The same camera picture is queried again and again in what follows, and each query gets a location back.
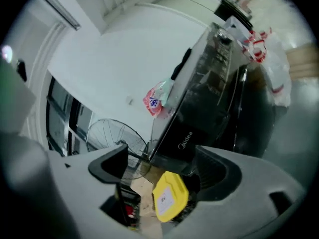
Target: label on yellow lid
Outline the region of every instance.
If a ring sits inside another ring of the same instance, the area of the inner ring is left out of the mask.
[[[160,197],[157,199],[157,208],[158,208],[159,215],[162,216],[173,205],[174,205],[174,198],[170,188],[167,187],[164,190],[163,194],[161,194]]]

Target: yellow lid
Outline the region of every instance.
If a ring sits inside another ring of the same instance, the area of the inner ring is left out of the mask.
[[[161,222],[175,218],[187,205],[188,190],[178,174],[165,172],[153,189],[155,210]]]

